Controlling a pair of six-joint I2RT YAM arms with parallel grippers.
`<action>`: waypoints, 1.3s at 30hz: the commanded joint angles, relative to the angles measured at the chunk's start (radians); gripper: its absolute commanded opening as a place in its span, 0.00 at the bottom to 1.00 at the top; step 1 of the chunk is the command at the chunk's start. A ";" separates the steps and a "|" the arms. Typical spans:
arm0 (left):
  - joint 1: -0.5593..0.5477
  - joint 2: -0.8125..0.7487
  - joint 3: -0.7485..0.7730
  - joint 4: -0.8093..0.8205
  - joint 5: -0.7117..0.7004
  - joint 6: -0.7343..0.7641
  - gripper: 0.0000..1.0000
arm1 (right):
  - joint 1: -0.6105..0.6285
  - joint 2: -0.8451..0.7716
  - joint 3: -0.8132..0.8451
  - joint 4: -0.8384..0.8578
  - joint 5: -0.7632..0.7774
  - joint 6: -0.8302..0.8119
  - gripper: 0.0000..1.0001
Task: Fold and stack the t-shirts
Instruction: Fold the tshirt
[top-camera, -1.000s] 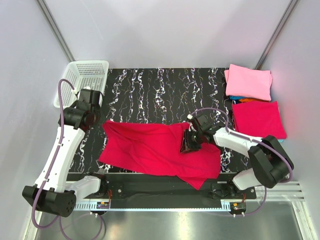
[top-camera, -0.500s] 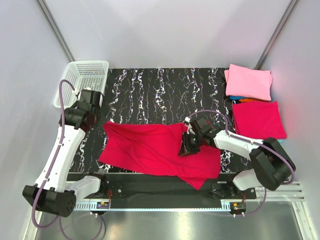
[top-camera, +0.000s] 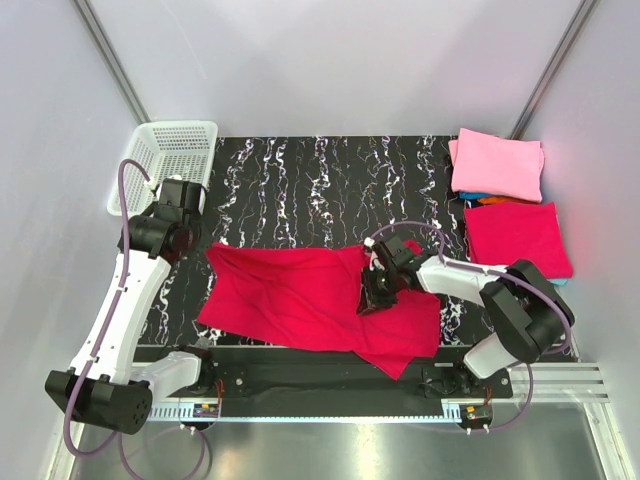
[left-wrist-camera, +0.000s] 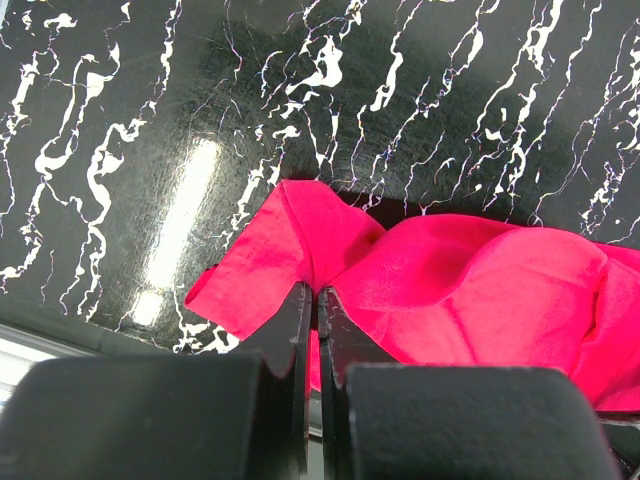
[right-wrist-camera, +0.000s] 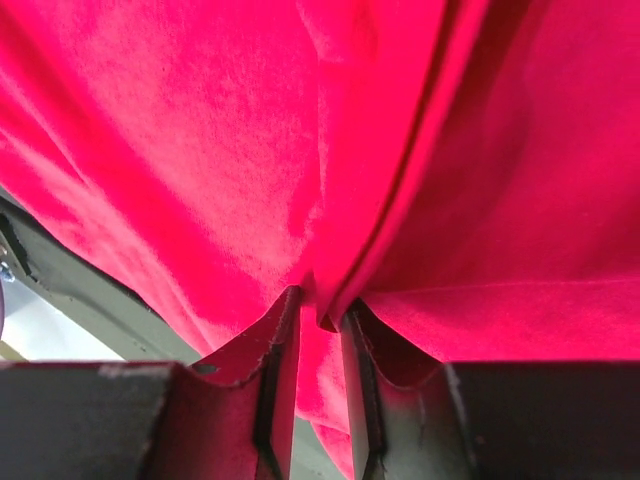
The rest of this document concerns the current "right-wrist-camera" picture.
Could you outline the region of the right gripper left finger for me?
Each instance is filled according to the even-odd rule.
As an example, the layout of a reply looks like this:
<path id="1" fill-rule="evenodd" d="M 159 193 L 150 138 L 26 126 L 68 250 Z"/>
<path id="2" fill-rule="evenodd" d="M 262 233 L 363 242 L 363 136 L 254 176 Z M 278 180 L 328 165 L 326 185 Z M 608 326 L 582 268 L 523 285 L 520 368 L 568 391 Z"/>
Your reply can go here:
<path id="1" fill-rule="evenodd" d="M 286 479 L 301 291 L 193 365 L 1 366 L 5 479 Z"/>

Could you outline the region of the crimson t shirt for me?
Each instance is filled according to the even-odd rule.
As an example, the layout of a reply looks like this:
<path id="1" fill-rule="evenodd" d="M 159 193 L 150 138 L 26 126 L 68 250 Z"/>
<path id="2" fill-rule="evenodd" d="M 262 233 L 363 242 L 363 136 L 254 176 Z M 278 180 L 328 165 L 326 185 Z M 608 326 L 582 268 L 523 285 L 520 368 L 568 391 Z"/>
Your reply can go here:
<path id="1" fill-rule="evenodd" d="M 639 356 L 635 1 L 5 1 L 1 183 L 208 354 L 303 289 L 442 361 Z"/>

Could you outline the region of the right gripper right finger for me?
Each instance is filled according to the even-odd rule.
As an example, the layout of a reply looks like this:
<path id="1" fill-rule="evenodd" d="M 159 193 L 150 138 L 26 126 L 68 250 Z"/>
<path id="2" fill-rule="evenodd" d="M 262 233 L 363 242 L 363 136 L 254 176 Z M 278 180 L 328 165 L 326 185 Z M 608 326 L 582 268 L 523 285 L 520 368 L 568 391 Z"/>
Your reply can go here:
<path id="1" fill-rule="evenodd" d="M 452 362 L 362 301 L 342 321 L 359 479 L 635 479 L 639 365 Z"/>

